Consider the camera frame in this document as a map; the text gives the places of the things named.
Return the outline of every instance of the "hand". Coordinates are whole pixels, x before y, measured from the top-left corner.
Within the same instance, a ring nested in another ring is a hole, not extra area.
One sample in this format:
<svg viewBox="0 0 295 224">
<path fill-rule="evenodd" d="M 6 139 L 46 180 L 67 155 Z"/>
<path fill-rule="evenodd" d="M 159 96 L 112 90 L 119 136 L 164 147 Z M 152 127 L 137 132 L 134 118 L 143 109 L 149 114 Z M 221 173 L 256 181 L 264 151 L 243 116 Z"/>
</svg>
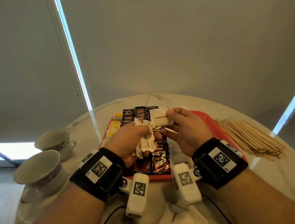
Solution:
<svg viewBox="0 0 295 224">
<path fill-rule="evenodd" d="M 124 161 L 126 167 L 130 167 L 136 160 L 136 156 L 131 155 L 138 146 L 142 135 L 150 136 L 152 133 L 147 125 L 134 126 L 134 122 L 119 128 L 114 136 L 105 145 L 105 148 L 116 153 Z M 161 139 L 160 133 L 154 133 L 156 139 Z M 149 152 L 144 152 L 144 156 L 148 156 Z"/>
<path fill-rule="evenodd" d="M 172 108 L 168 109 L 166 114 L 175 122 L 167 128 L 177 133 L 166 129 L 161 129 L 161 133 L 176 141 L 185 155 L 192 157 L 201 145 L 213 138 L 213 134 L 202 119 L 188 110 Z"/>
</svg>

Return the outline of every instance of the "marble tabletop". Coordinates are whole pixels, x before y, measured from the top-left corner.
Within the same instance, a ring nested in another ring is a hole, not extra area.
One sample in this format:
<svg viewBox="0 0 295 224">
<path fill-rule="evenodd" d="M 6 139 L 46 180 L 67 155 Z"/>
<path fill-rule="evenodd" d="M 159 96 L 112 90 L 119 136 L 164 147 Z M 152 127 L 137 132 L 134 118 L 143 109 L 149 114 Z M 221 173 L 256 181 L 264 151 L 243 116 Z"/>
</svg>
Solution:
<svg viewBox="0 0 295 224">
<path fill-rule="evenodd" d="M 136 106 L 185 107 L 188 110 L 205 112 L 213 119 L 243 119 L 254 124 L 262 131 L 270 135 L 273 134 L 269 129 L 250 117 L 209 100 L 178 94 L 143 94 L 130 96 L 96 107 L 92 111 L 80 116 L 66 127 L 70 130 L 70 138 L 77 142 L 73 150 L 73 156 L 63 163 L 68 177 L 75 172 L 79 162 L 90 151 L 98 149 L 113 114 L 115 112 L 121 112 L 123 109 L 134 108 Z M 250 169 L 270 185 L 295 201 L 295 151 L 286 143 L 284 143 L 284 145 L 288 148 L 286 156 L 289 160 L 274 158 L 274 161 L 270 161 L 266 158 L 258 158 L 254 155 L 250 155 L 245 151 L 242 152 L 248 159 Z M 57 198 L 67 184 L 68 180 L 62 189 L 54 195 L 39 197 L 28 204 L 20 203 L 16 214 L 16 223 L 32 223 Z M 212 188 L 202 183 L 198 183 L 198 187 L 201 193 L 210 196 L 230 218 L 226 208 Z M 173 183 L 170 181 L 150 182 L 145 213 L 140 220 L 135 220 L 135 222 L 148 224 L 158 223 L 164 211 L 166 201 L 172 203 L 176 202 L 175 194 L 176 190 Z M 126 204 L 127 200 L 127 196 L 115 195 L 109 197 L 106 202 L 106 209 L 102 221 L 104 221 L 116 207 Z M 209 223 L 227 223 L 213 204 L 206 198 L 194 205 Z M 129 223 L 129 221 L 128 218 L 124 216 L 124 210 L 119 210 L 109 220 L 109 223 Z"/>
</svg>

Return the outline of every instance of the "forearm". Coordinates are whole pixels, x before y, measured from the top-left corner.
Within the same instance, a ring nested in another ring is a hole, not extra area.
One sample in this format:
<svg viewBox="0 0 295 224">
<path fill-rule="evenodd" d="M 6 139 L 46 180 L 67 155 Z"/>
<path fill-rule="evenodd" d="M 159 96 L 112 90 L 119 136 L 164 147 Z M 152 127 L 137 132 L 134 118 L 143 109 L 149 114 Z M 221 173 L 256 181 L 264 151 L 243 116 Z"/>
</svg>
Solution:
<svg viewBox="0 0 295 224">
<path fill-rule="evenodd" d="M 295 202 L 248 168 L 218 193 L 237 224 L 295 223 Z"/>
<path fill-rule="evenodd" d="M 70 183 L 66 190 L 34 223 L 98 224 L 101 222 L 103 211 L 103 201 Z"/>
</svg>

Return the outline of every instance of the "left hand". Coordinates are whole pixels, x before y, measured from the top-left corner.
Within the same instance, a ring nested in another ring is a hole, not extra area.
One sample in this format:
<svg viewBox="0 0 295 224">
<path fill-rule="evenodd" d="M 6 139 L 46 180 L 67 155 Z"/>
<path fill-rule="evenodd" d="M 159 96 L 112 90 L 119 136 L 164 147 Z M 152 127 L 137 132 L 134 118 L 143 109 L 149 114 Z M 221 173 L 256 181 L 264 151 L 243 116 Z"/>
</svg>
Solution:
<svg viewBox="0 0 295 224">
<path fill-rule="evenodd" d="M 114 136 L 105 145 L 105 148 L 120 156 L 128 168 L 137 158 L 136 156 L 131 155 L 131 153 L 138 146 L 142 135 L 152 135 L 149 127 L 147 125 L 134 126 L 134 122 L 131 122 L 119 128 L 119 130 L 116 131 Z M 155 132 L 155 138 L 161 139 L 162 135 Z"/>
</svg>

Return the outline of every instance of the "red tray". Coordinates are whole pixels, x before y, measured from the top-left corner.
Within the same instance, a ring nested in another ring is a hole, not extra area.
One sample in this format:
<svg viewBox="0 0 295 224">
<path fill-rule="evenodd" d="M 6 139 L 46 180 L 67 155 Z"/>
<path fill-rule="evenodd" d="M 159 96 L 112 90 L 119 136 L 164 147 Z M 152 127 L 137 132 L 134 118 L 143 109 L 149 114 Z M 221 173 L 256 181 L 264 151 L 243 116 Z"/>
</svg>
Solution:
<svg viewBox="0 0 295 224">
<path fill-rule="evenodd" d="M 225 140 L 229 144 L 231 144 L 233 147 L 238 149 L 238 147 L 233 143 L 233 141 L 223 132 L 223 130 L 218 126 L 218 124 L 212 119 L 212 117 L 210 117 L 208 114 L 201 112 L 201 111 L 190 111 L 190 112 L 197 115 L 205 122 L 205 124 L 207 125 L 207 127 L 212 132 L 212 134 L 214 135 L 215 138 L 217 138 L 219 140 Z M 245 157 L 245 155 L 243 155 L 242 158 L 245 161 L 247 161 L 247 158 Z M 150 180 L 168 180 L 168 179 L 171 179 L 171 175 L 170 174 L 149 175 L 149 178 L 150 178 Z"/>
</svg>

